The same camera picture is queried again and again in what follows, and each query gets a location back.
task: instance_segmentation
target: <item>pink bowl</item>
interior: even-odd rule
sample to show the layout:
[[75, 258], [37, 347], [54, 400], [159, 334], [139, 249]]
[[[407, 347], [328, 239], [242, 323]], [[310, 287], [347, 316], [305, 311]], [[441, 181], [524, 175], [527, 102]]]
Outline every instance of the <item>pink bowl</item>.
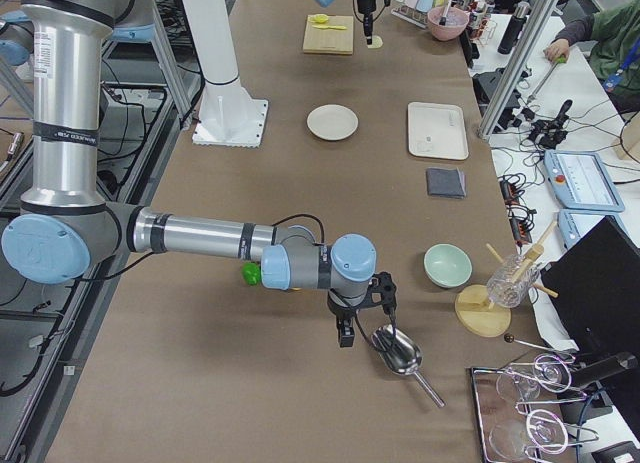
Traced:
[[469, 24], [469, 14], [460, 8], [449, 8], [447, 24], [439, 24], [444, 6], [436, 6], [427, 13], [427, 28], [436, 40], [449, 41], [460, 36]]

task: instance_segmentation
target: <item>green bowl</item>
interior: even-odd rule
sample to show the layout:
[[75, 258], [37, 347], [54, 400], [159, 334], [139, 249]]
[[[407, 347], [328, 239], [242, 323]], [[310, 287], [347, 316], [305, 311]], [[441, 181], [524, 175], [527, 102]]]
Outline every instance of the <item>green bowl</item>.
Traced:
[[457, 246], [439, 244], [424, 255], [424, 271], [436, 285], [455, 288], [464, 285], [471, 277], [471, 260]]

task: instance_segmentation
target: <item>wooden cutting board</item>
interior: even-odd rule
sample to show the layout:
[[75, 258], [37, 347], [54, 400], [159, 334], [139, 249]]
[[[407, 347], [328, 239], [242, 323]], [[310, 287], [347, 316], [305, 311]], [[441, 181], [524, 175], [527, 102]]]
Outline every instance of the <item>wooden cutting board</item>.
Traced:
[[309, 17], [304, 30], [303, 53], [353, 55], [353, 16], [330, 16], [326, 22], [327, 25], [346, 26], [346, 30], [314, 28]]

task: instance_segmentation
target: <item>person's hand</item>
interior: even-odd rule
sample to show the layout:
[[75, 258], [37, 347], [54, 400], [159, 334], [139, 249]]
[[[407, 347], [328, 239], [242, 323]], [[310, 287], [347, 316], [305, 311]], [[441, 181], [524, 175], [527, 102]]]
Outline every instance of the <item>person's hand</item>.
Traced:
[[559, 40], [554, 41], [545, 48], [544, 56], [546, 56], [551, 62], [556, 61], [561, 56], [569, 59], [569, 40], [560, 38]]

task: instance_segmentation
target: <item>white table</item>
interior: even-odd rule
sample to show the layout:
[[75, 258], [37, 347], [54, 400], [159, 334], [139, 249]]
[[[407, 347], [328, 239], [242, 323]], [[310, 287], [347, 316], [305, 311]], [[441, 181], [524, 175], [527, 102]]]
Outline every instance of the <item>white table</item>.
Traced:
[[[480, 59], [476, 60], [474, 69], [471, 74], [481, 73], [485, 71], [494, 71], [496, 68], [507, 65], [510, 55], [501, 55], [497, 51], [498, 44], [502, 38], [502, 34], [508, 24], [510, 16], [494, 15], [492, 21], [496, 27], [494, 35], [486, 44], [479, 45]], [[527, 79], [526, 85], [520, 85], [518, 89], [526, 100], [527, 96], [534, 91], [540, 80], [550, 67], [549, 61], [544, 57], [543, 50], [553, 40], [556, 33], [564, 27], [564, 23], [559, 17], [552, 17], [547, 23], [542, 37], [535, 45], [534, 50], [527, 62], [527, 66], [532, 70], [532, 76]], [[573, 105], [568, 112], [572, 118], [576, 118], [584, 124], [597, 124], [598, 128], [586, 127], [578, 129], [582, 125], [575, 121], [570, 121], [567, 130], [570, 133], [566, 140], [558, 145], [558, 150], [568, 151], [598, 151], [602, 160], [611, 165], [623, 166], [635, 169], [622, 170], [607, 167], [607, 170], [613, 181], [626, 181], [638, 178], [640, 174], [640, 165], [630, 160], [620, 160], [616, 156], [612, 143], [617, 143], [614, 135], [619, 135], [623, 120], [618, 116], [615, 108], [609, 101], [607, 95], [602, 89], [599, 81], [589, 68], [584, 55], [577, 47], [572, 47], [570, 57], [566, 64], [560, 65], [551, 74], [546, 84], [539, 91], [535, 101], [531, 103], [531, 107], [539, 106], [536, 113], [548, 117], [555, 117], [558, 110], [565, 100], [573, 100]], [[511, 129], [510, 134], [492, 135], [489, 144], [494, 147], [505, 148], [505, 151], [493, 151], [493, 160], [496, 174], [501, 176], [505, 173], [524, 173], [528, 178], [534, 178], [532, 168], [524, 165], [523, 160], [526, 154], [514, 153], [509, 150], [518, 150], [520, 140], [523, 140], [528, 131], [523, 131], [522, 135], [516, 133], [517, 130]], [[543, 177], [546, 180], [543, 164], [538, 165], [541, 174], [538, 174], [537, 181], [542, 182]], [[640, 225], [637, 224], [640, 216], [640, 184], [622, 185], [616, 187], [620, 196], [625, 203], [625, 211], [621, 213], [621, 219], [626, 226], [629, 237], [636, 245], [640, 245]], [[547, 226], [557, 217], [557, 212], [562, 208], [556, 200], [553, 190], [549, 183], [539, 186], [529, 187], [523, 197], [524, 203], [529, 208], [535, 208], [535, 228], [531, 232], [533, 241], [537, 241]], [[540, 259], [541, 262], [550, 262], [558, 260], [566, 251], [559, 231], [553, 234], [545, 242], [545, 253]], [[540, 297], [534, 305], [538, 327], [541, 336], [549, 341], [557, 348], [563, 347], [564, 339], [568, 338], [566, 331], [562, 328], [559, 318], [555, 313], [555, 309], [551, 305], [549, 298], [540, 294]], [[637, 447], [640, 443], [629, 430], [624, 420], [620, 417], [617, 409], [614, 408], [612, 414], [595, 418], [589, 421], [588, 426], [596, 429], [600, 434], [600, 440], [584, 446], [585, 454], [591, 453], [596, 449], [605, 448], [620, 441], [631, 440]], [[585, 455], [581, 461], [593, 461], [591, 457]]]

